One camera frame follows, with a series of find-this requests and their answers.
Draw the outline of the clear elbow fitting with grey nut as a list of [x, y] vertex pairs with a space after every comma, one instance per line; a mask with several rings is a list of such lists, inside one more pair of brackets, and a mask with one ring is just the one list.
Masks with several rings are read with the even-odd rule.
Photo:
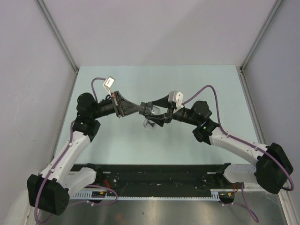
[[143, 122], [143, 126], [146, 130], [151, 131], [157, 127], [157, 124], [150, 118], [159, 114], [160, 114], [160, 109], [157, 106], [153, 105], [152, 103], [148, 103], [146, 105], [145, 120]]

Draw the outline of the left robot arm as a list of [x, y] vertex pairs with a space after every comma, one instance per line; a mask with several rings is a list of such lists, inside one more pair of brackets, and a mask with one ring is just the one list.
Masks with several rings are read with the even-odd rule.
[[77, 99], [77, 117], [70, 125], [70, 137], [63, 149], [38, 175], [32, 174], [27, 180], [29, 202], [35, 210], [61, 215], [72, 196], [91, 184], [97, 188], [103, 184], [101, 173], [84, 167], [69, 176], [81, 153], [91, 144], [100, 128], [99, 118], [116, 114], [125, 117], [141, 112], [139, 105], [126, 100], [118, 91], [97, 102], [90, 93], [83, 93]]

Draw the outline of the dark grey threaded ring nut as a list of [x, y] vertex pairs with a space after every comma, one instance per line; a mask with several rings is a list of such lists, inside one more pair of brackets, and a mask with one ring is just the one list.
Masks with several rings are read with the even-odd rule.
[[143, 115], [143, 116], [148, 116], [149, 115], [148, 103], [141, 102], [139, 114]]

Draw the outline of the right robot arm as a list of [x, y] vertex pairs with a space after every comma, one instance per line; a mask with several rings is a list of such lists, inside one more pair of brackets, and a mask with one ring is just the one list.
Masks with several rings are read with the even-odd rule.
[[196, 101], [188, 109], [177, 107], [166, 96], [143, 106], [145, 118], [157, 125], [162, 127], [172, 120], [194, 125], [192, 133], [198, 142], [223, 148], [248, 161], [255, 168], [252, 174], [256, 183], [264, 190], [277, 194], [287, 189], [284, 184], [289, 180], [293, 167], [282, 146], [250, 142], [230, 134], [219, 122], [210, 119], [212, 112], [207, 102]]

